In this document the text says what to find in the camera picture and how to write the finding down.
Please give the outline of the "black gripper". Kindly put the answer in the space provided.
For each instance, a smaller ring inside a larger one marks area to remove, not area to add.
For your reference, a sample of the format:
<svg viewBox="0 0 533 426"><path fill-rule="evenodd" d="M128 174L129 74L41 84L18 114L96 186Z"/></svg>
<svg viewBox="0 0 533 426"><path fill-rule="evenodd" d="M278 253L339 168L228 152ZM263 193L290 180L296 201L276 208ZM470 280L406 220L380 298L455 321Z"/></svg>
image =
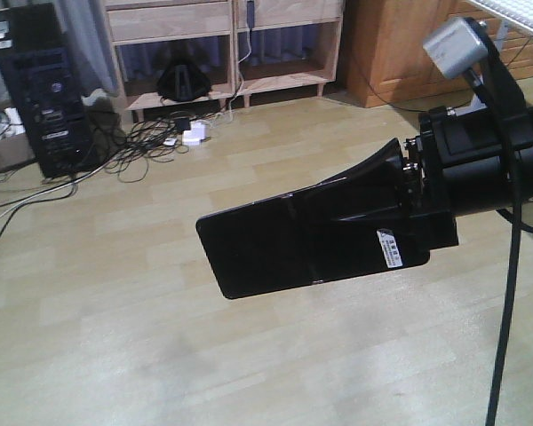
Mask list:
<svg viewBox="0 0 533 426"><path fill-rule="evenodd" d="M458 244L456 219L510 208L533 197L533 107L497 121L487 108L450 114L445 107L419 116L419 133L406 145L421 178L410 220L418 245ZM303 196L313 222L369 222L410 210L403 156L393 138L368 159L323 180Z"/></svg>

